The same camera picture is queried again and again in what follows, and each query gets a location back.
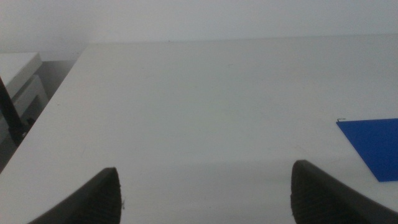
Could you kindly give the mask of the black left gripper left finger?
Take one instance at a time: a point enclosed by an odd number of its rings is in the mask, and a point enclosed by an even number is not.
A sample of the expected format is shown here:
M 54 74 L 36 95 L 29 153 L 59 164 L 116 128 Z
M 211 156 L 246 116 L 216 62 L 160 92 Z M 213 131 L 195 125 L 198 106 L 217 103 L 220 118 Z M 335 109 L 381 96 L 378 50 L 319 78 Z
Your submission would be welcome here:
M 65 200 L 32 220 L 41 224 L 121 222 L 121 185 L 117 169 L 105 168 Z

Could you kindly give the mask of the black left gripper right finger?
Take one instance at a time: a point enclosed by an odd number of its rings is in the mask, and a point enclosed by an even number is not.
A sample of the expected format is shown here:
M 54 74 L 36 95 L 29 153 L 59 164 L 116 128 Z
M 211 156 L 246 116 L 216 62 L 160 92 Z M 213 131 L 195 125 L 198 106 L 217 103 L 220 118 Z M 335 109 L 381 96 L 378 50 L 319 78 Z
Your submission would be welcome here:
M 306 160 L 295 161 L 290 207 L 296 223 L 397 223 L 397 212 Z

